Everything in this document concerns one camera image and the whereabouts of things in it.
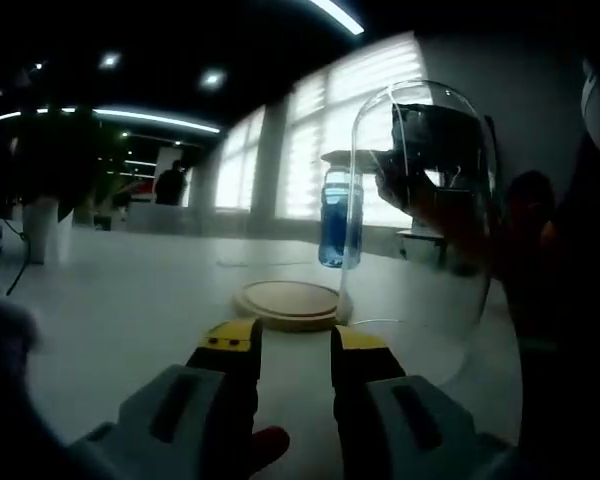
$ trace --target plastic bottle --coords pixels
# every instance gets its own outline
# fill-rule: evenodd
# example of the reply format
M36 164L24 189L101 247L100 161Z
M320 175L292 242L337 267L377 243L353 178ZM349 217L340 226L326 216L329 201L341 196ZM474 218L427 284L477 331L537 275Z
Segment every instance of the plastic bottle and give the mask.
M347 210L351 175L346 167L331 167L325 174L322 187L321 239L318 250L320 263L326 267L342 268L347 238ZM354 201L351 215L352 241L349 268L360 263L362 240L362 175L355 175Z

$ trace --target dark ceiling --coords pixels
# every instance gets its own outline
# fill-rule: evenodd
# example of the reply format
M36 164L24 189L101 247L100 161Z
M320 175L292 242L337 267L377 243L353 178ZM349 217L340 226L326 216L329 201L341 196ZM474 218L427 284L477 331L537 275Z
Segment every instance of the dark ceiling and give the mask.
M117 104L175 112L226 131L304 75L394 33L505 22L544 28L568 16L502 5L338 0L365 28L353 36L307 0L199 3L153 2L147 11L91 3L81 11L76 4L75 11L19 11L17 18L5 12L12 33L0 38L0 114L26 105ZM107 52L120 53L120 63L103 71L98 65ZM34 69L38 62L41 70ZM215 92L199 88L210 67L227 74Z

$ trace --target cable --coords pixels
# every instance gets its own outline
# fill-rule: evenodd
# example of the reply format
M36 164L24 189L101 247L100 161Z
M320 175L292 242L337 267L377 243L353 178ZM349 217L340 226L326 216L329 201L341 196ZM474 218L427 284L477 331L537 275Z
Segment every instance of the cable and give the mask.
M22 240L24 242L24 244L27 246L27 253L24 257L24 262L22 263L22 267L20 268L20 271L18 272L18 275L16 276L15 280L9 287L9 290L7 290L6 295L9 296L9 295L11 295L11 292L13 292L13 289L16 288L16 285L20 281L20 277L22 277L22 274L29 266L29 262L31 261L31 241L29 240L29 237L27 237L26 233L19 232L15 228L13 228L13 226L9 223L9 221L7 219L3 219L3 221L7 225L7 227L9 227L9 230L11 230L13 233L18 235L20 237L20 240Z

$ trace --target wall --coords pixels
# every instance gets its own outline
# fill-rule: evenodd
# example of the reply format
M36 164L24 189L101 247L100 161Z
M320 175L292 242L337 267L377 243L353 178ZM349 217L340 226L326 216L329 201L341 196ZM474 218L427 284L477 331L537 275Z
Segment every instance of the wall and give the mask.
M578 60L550 44L505 37L418 39L428 78L458 89L480 113L493 118L505 185L538 169L561 197L582 134ZM251 213L214 212L218 148L196 171L187 213L195 221L173 226L169 233L319 242L317 222L274 216L287 105L285 99L266 109ZM365 251L387 256L397 255L400 246L395 229L374 227L365 227L363 245Z
M503 185L540 170L562 198L583 133L579 59L545 39L416 37L429 79L459 90L493 118Z

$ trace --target white table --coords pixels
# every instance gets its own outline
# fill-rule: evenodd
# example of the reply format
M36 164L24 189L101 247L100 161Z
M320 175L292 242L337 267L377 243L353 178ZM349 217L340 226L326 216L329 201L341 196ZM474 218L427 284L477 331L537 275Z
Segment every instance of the white table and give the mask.
M31 266L12 297L38 314L43 341L31 357L31 394L66 441L115 421L127 396L185 362L209 328L235 317L229 300L245 283L313 279L338 288L340 282L339 270L317 264L316 245L303 242L72 233L70 263ZM8 285L22 246L5 236L0 276ZM382 272L371 268L377 262L394 260L364 254L361 266ZM373 298L357 309L373 309ZM292 440L283 459L257 478L341 477L329 362L328 332L264 332L256 428L277 424ZM498 285L462 370L441 388L474 415L478 430L517 443L522 380Z

